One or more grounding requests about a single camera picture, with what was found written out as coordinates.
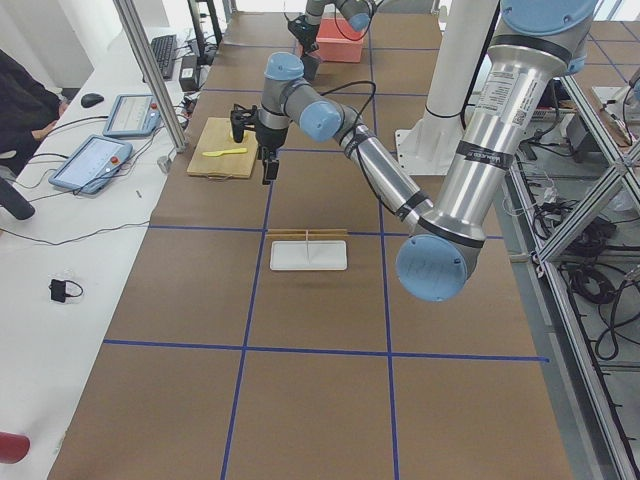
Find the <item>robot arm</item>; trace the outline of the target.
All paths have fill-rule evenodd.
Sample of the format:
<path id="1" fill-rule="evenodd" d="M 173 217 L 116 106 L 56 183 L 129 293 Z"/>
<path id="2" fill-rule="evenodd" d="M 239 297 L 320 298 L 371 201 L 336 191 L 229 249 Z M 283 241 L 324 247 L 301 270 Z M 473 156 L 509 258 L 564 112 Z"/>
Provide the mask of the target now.
<path id="1" fill-rule="evenodd" d="M 382 1 L 308 0 L 302 14 L 293 19 L 287 17 L 287 28 L 301 46 L 303 55 L 319 49 L 317 37 L 328 5 L 332 5 L 334 12 L 339 13 L 349 26 L 363 37 Z"/>
<path id="2" fill-rule="evenodd" d="M 549 83 L 586 56 L 592 1 L 456 1 L 451 6 L 425 113 L 391 154 L 352 107 L 320 95 L 302 60 L 273 53 L 254 115 L 264 179 L 296 124 L 336 141 L 372 191 L 410 229 L 395 268 L 417 298 L 457 295 L 473 273 L 483 222 Z"/>

